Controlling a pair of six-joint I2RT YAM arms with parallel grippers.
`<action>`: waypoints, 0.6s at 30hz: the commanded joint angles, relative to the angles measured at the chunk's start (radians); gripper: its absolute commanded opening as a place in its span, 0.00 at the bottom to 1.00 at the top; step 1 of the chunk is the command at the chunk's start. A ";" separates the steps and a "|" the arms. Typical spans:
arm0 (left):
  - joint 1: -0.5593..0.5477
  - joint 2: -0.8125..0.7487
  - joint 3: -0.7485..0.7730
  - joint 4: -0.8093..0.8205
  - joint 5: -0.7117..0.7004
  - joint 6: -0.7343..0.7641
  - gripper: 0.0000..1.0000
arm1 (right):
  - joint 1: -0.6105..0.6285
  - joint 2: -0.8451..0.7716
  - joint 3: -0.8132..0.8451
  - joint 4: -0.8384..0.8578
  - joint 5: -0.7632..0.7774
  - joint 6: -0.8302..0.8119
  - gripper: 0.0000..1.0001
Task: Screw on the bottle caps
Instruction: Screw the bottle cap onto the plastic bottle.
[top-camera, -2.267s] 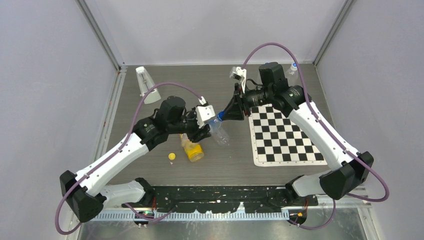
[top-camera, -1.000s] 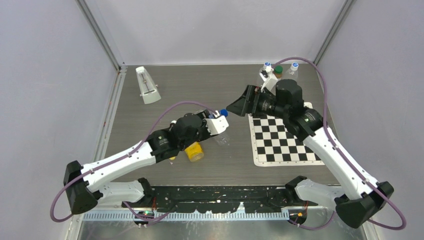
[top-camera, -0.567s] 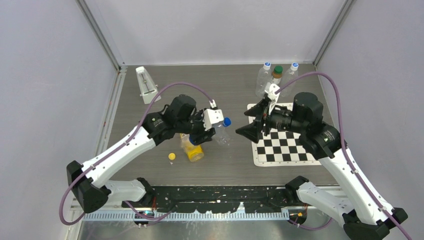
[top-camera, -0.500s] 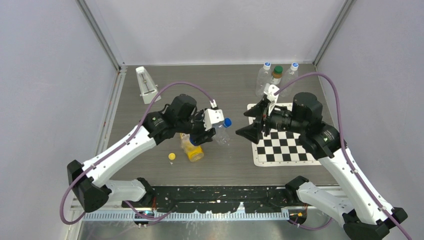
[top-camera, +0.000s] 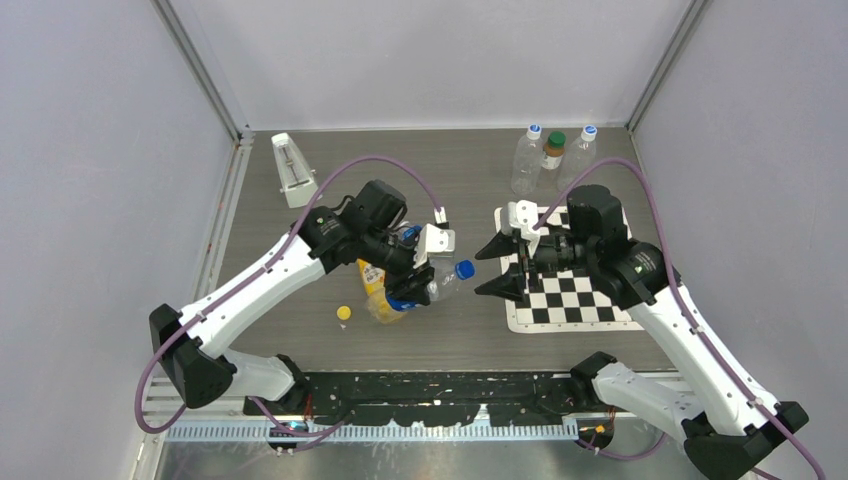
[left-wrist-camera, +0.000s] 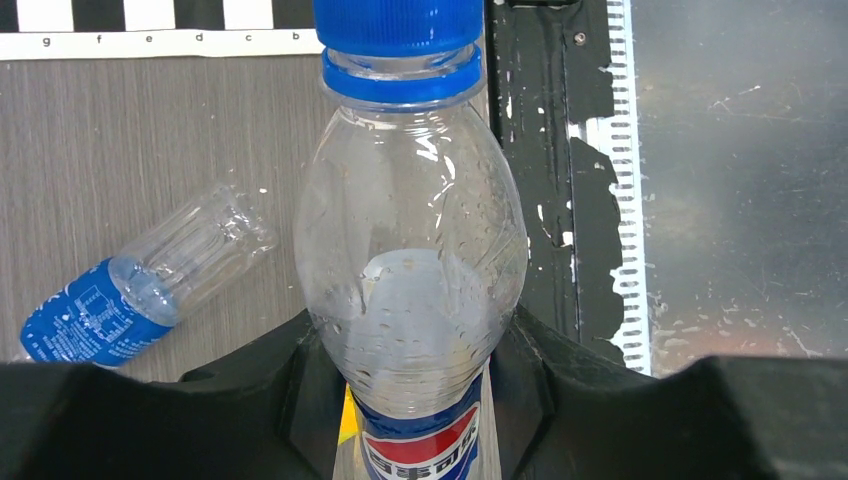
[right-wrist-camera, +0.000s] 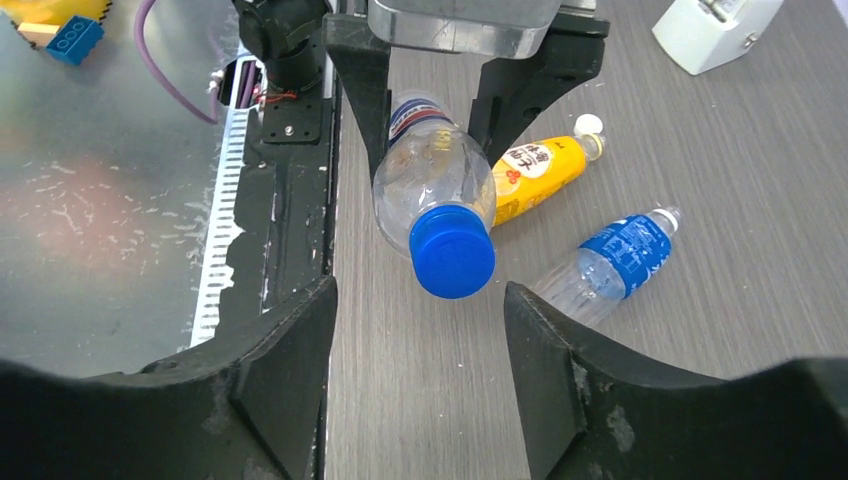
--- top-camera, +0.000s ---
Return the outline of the yellow juice bottle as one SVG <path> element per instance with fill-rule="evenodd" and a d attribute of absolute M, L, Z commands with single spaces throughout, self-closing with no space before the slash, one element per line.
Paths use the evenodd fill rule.
<path fill-rule="evenodd" d="M 371 317 L 381 324 L 395 323 L 403 318 L 406 313 L 392 308 L 386 298 L 386 272 L 362 259 L 357 260 L 357 267 L 368 296 L 365 307 Z"/>

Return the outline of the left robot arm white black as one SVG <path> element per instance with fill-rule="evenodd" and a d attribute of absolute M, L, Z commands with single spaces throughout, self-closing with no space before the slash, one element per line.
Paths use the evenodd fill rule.
<path fill-rule="evenodd" d="M 455 251 L 455 234 L 443 209 L 435 223 L 398 231 L 405 197 L 381 180 L 335 208 L 317 206 L 262 258 L 224 286 L 179 310 L 163 304 L 149 317 L 159 362 L 189 409 L 224 395 L 269 400 L 280 412 L 298 412 L 307 398 L 305 378 L 283 355 L 258 357 L 232 343 L 272 307 L 340 265 L 364 260 L 382 269 L 389 298 L 398 306 L 430 304 L 437 258 Z"/>

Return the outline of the clear bottle pepsi label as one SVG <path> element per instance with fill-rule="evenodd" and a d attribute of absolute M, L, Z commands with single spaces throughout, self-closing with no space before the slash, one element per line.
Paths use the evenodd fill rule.
<path fill-rule="evenodd" d="M 427 266 L 405 279 L 393 280 L 386 287 L 386 298 L 397 311 L 430 306 L 455 295 L 462 282 L 454 272 L 457 262 L 448 259 L 431 260 Z"/>

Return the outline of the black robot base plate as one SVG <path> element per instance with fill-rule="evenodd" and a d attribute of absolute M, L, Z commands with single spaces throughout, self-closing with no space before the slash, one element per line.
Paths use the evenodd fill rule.
<path fill-rule="evenodd" d="M 312 372 L 277 401 L 245 400 L 248 416 L 297 417 L 317 430 L 343 423 L 376 430 L 397 425 L 447 429 L 478 419 L 504 435 L 509 429 L 543 429 L 577 422 L 575 437 L 608 446 L 615 408 L 593 398 L 568 374 L 552 372 Z"/>

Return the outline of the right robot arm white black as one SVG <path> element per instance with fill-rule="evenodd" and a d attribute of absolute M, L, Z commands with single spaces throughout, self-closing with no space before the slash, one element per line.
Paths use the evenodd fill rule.
<path fill-rule="evenodd" d="M 707 478 L 738 479 L 808 421 L 801 405 L 779 401 L 727 350 L 664 253 L 633 239 L 620 201 L 600 185 L 566 199 L 564 226 L 550 226 L 537 205 L 511 202 L 479 259 L 514 257 L 516 265 L 477 288 L 480 295 L 525 301 L 547 273 L 577 271 L 661 347 L 690 387 L 681 394 L 596 352 L 570 374 L 574 403 L 622 408 L 679 442 Z"/>

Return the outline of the blue bottle cap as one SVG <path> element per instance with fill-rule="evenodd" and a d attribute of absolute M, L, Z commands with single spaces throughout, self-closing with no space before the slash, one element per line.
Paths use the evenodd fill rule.
<path fill-rule="evenodd" d="M 454 266 L 454 272 L 458 279 L 460 280 L 468 280 L 472 278 L 475 273 L 475 267 L 470 260 L 462 260 L 457 262 Z"/>

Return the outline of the yellow bottle cap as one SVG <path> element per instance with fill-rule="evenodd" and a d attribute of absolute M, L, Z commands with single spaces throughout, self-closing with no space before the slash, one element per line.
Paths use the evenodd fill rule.
<path fill-rule="evenodd" d="M 336 316 L 337 316 L 339 321 L 346 322 L 352 317 L 352 310 L 349 306 L 345 306 L 345 305 L 340 306 L 336 310 Z"/>

